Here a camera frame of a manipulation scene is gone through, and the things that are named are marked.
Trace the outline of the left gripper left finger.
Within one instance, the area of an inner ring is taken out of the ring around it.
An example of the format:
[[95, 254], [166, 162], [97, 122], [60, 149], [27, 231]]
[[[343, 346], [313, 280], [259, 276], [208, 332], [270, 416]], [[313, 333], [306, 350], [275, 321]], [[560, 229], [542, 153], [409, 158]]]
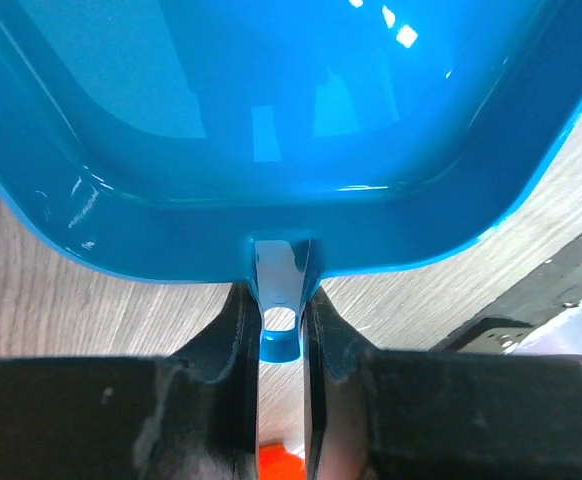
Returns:
[[261, 317], [234, 285], [167, 356], [0, 360], [0, 479], [254, 479]]

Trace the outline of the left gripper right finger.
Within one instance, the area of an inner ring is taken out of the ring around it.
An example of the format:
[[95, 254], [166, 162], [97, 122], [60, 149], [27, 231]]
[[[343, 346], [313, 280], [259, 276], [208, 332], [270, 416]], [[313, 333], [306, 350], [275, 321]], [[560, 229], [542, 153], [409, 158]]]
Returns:
[[582, 364], [380, 349], [323, 290], [302, 320], [311, 479], [582, 479]]

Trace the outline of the blue plastic dustpan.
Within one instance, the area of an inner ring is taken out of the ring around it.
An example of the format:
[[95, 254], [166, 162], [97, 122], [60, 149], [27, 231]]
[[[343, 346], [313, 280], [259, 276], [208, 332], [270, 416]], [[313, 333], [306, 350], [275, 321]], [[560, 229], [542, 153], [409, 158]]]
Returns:
[[581, 112], [582, 1], [0, 1], [20, 221], [263, 309], [478, 243]]

